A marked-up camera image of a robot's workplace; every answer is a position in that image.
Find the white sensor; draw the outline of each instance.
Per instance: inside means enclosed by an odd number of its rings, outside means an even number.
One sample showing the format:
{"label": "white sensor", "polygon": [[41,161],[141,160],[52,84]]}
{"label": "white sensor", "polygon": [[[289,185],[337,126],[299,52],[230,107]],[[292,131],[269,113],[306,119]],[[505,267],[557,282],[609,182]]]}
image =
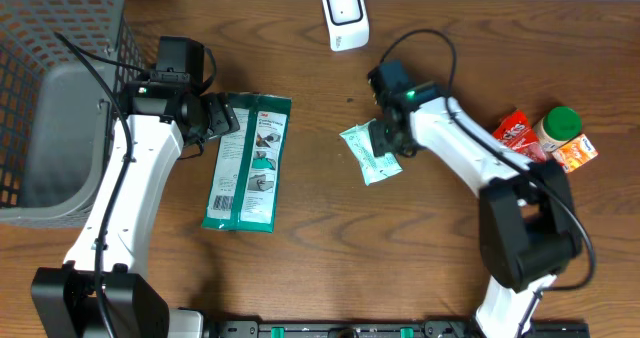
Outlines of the white sensor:
{"label": "white sensor", "polygon": [[362,47],[369,41],[369,19],[364,0],[322,0],[334,51]]}

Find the barcode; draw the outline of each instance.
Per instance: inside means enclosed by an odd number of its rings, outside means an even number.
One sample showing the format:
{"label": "barcode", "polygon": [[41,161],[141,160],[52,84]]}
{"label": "barcode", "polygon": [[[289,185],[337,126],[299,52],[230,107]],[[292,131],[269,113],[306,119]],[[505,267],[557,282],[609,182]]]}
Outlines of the barcode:
{"label": "barcode", "polygon": [[233,196],[216,196],[213,201],[213,209],[230,211],[233,205]]}

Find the green cap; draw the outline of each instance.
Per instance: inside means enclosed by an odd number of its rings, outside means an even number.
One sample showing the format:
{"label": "green cap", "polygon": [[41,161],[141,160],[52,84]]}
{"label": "green cap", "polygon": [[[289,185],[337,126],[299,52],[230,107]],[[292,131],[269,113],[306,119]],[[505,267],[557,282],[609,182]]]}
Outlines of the green cap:
{"label": "green cap", "polygon": [[568,141],[580,133],[582,119],[569,107],[556,107],[542,121],[545,133],[558,141]]}

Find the black bracket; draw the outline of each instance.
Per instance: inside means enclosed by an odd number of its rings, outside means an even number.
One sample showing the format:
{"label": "black bracket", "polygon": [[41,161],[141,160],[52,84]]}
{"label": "black bracket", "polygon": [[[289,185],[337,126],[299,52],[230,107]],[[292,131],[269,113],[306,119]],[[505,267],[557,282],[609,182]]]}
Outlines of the black bracket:
{"label": "black bracket", "polygon": [[421,147],[413,140],[409,115],[420,105],[442,96],[433,82],[416,86],[400,61],[382,63],[368,74],[376,104],[384,120],[369,124],[373,155],[386,153],[413,157]]}
{"label": "black bracket", "polygon": [[185,147],[240,129],[226,95],[202,95],[214,78],[202,81],[205,52],[214,62],[211,50],[194,40],[161,37],[155,69],[125,83],[119,93],[123,112],[175,122]]}
{"label": "black bracket", "polygon": [[[566,174],[555,161],[529,167],[531,175],[575,212]],[[523,217],[519,200],[537,204],[537,214]],[[479,192],[479,206],[482,261],[506,288],[520,292],[542,276],[561,273],[581,251],[580,233],[571,217],[525,177],[491,181]]]}
{"label": "black bracket", "polygon": [[[224,322],[218,338],[485,338],[459,319],[407,323],[256,323]],[[525,338],[589,338],[584,323],[534,323]]]}
{"label": "black bracket", "polygon": [[[93,272],[39,268],[31,284],[31,298],[50,338],[102,337],[94,292]],[[104,273],[104,292],[114,329],[120,337],[166,337],[169,306],[139,275],[114,269]]]}

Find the gray wire basket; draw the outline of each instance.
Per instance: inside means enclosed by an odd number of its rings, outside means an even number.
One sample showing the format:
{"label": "gray wire basket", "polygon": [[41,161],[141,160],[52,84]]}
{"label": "gray wire basket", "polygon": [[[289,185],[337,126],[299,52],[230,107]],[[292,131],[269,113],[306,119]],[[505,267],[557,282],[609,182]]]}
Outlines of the gray wire basket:
{"label": "gray wire basket", "polygon": [[[110,150],[111,106],[53,35],[142,65],[124,0],[0,0],[0,223],[84,224]],[[118,92],[135,72],[92,62]]]}

